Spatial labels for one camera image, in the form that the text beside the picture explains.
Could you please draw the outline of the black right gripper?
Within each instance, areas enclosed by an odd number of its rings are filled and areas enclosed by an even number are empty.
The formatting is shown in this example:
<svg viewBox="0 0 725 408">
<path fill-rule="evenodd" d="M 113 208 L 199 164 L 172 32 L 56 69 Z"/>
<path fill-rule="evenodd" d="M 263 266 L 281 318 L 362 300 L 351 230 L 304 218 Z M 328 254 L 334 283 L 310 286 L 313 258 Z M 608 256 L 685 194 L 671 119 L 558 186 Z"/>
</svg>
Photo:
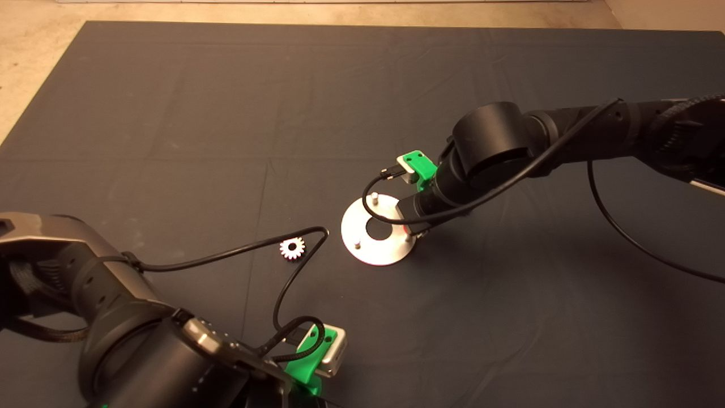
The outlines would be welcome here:
<svg viewBox="0 0 725 408">
<path fill-rule="evenodd" d="M 474 190 L 471 188 L 428 188 L 397 202 L 396 209 L 402 218 L 398 220 L 398 226 L 404 234 L 409 235 L 410 229 L 404 219 L 418 219 L 458 209 L 473 200 Z"/>
</svg>

